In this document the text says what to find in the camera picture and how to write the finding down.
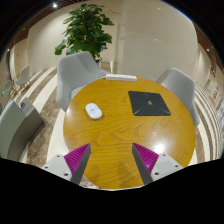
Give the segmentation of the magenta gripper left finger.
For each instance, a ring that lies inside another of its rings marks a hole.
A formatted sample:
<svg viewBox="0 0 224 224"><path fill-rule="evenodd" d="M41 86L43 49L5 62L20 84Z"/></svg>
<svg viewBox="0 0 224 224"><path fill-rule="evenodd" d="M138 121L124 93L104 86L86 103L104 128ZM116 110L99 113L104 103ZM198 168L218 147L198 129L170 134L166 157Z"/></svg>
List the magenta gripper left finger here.
<svg viewBox="0 0 224 224"><path fill-rule="evenodd" d="M85 144L66 155L55 155L42 166L42 169L79 185L90 155L90 144Z"/></svg>

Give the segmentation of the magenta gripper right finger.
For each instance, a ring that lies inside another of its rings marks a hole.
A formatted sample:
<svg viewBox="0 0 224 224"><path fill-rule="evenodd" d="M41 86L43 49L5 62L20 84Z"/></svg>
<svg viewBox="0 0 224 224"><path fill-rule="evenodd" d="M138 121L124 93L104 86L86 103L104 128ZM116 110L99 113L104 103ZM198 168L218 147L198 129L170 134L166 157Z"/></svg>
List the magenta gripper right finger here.
<svg viewBox="0 0 224 224"><path fill-rule="evenodd" d="M144 185L182 169L168 154L157 154L137 143L132 144L132 154Z"/></svg>

